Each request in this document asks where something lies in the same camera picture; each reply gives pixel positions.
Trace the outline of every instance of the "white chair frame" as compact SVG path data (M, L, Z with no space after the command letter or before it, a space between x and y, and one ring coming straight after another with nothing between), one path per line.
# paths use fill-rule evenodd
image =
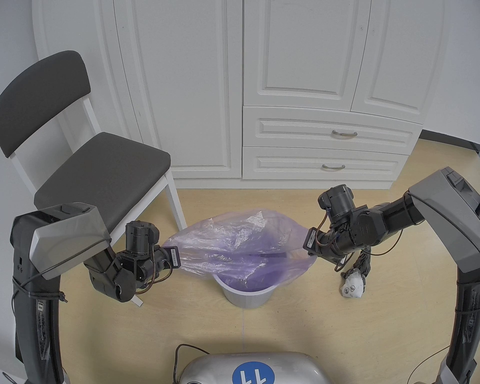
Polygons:
M94 135L102 132L93 111L90 98L88 96L82 97L82 105L88 117L88 122L92 127ZM28 190L31 192L32 195L35 195L37 189L28 177L22 164L20 164L20 161L18 160L15 152L13 152L10 156L10 160L12 161L13 166L19 173L22 181L27 186ZM145 194L143 198L141 198L141 200L127 213L123 220L120 221L115 227L115 229L113 229L113 231L110 233L110 237L112 238L112 244L115 244L118 239L123 235L123 233L125 233L125 225L138 218L138 216L140 216L140 214L164 189L167 190L168 201L170 203L170 207L173 211L173 215L175 217L175 221L177 222L179 230L185 229L187 227L187 223L185 221L185 217L183 215L183 211L180 205L180 200L177 194L177 189L175 188L175 183L173 181L172 171L170 168L168 168L165 175L163 175L160 180L155 183L155 185ZM138 306L142 305L142 301L137 296L134 296L132 301Z

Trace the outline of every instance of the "dark baseboard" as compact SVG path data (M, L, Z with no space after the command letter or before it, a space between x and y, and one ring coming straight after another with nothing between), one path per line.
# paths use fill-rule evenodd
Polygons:
M426 129L421 130L420 139L437 141L439 143L451 144L451 145L456 145L457 147L473 149L477 153L479 153L480 151L480 144L477 144L468 140L460 139L458 137L446 135L444 133L428 131Z

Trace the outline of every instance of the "white wall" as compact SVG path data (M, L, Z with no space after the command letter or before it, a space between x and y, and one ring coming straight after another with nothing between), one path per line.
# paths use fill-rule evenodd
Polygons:
M424 129L480 143L480 1L452 0L444 66Z
M38 60L30 0L0 1L0 92L21 71ZM40 186L72 154L56 119L38 130L18 151L34 184ZM0 369L22 375L14 358L12 296L13 218L35 210L33 197L11 162L0 152Z

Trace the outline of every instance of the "logo on robot arm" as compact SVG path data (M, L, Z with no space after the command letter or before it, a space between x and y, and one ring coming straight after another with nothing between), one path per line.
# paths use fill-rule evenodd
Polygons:
M259 361L249 361L239 365L232 375L233 384L274 384L272 368Z

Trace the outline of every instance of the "purple plastic bag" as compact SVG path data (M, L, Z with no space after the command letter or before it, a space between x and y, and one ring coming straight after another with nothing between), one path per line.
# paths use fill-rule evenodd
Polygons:
M176 233L164 246L179 248L183 270L255 292L287 284L310 268L316 258L302 249L307 232L279 212L230 212Z

